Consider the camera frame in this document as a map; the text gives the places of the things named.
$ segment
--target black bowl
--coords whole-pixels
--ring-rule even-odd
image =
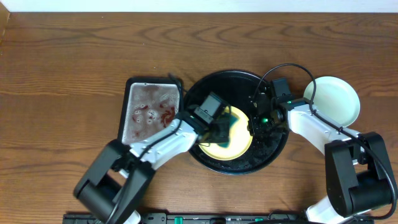
[[[185,108],[200,105],[210,92],[214,92],[250,118],[252,105],[249,96],[254,93],[259,81],[257,75],[241,70],[212,73],[189,89],[184,98]],[[284,148],[288,135],[288,129],[276,129],[266,139],[260,140],[254,136],[249,149],[242,156],[230,161],[211,158],[197,145],[190,149],[190,154],[216,172],[231,175],[249,174],[270,164]]]

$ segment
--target white wall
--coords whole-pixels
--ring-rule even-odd
[[[398,0],[0,0],[11,12],[398,12]]]

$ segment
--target wooden table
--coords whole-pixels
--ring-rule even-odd
[[[295,62],[340,77],[361,100],[351,128],[381,134],[398,174],[397,37],[397,14],[12,13],[0,54],[0,223],[61,223],[86,211],[72,190],[116,137],[134,76],[174,72],[190,88],[217,70],[262,75]],[[269,78],[282,76],[298,95],[310,82],[296,68]],[[268,213],[325,195],[323,155],[291,134],[271,165],[249,175],[218,174],[181,154],[159,169],[142,207]]]

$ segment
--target white bowl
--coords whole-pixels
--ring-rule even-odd
[[[354,88],[336,77],[320,77],[315,81],[317,92],[313,103],[317,109],[343,127],[354,123],[361,110],[359,97]],[[312,91],[313,82],[306,87],[304,97],[311,99]]]

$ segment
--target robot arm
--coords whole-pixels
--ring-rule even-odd
[[[130,146],[111,141],[76,185],[74,196],[106,224],[137,224],[135,209],[160,166],[196,142],[228,140],[229,117],[222,115],[227,105],[210,93],[201,106],[179,112],[167,128],[143,141]],[[123,186],[108,175],[110,169],[127,178]]]
[[[276,104],[276,109],[271,109],[271,115],[262,112],[267,111],[264,109],[264,107],[267,107],[267,103],[261,103],[264,102],[262,95],[253,99],[258,111],[253,120],[261,121],[266,118],[270,122],[267,124],[253,123],[252,129],[262,129],[266,133],[275,126],[284,125],[292,132],[303,136],[325,155],[328,196],[307,209],[306,214],[309,221],[338,224],[349,220],[353,215],[392,203],[386,174],[382,172],[381,165],[375,162],[358,144],[357,139],[355,139],[357,141],[354,141],[351,137],[320,120],[318,116],[311,112],[307,99],[293,100],[284,78],[273,80],[271,89]],[[317,115],[331,125],[341,126],[319,111],[317,111]],[[344,131],[352,137],[358,138],[379,158],[389,177],[391,177],[393,188],[396,191],[394,174],[382,137],[377,133],[361,134],[348,128],[344,128]],[[367,164],[368,169],[356,173],[354,169],[356,164]]]

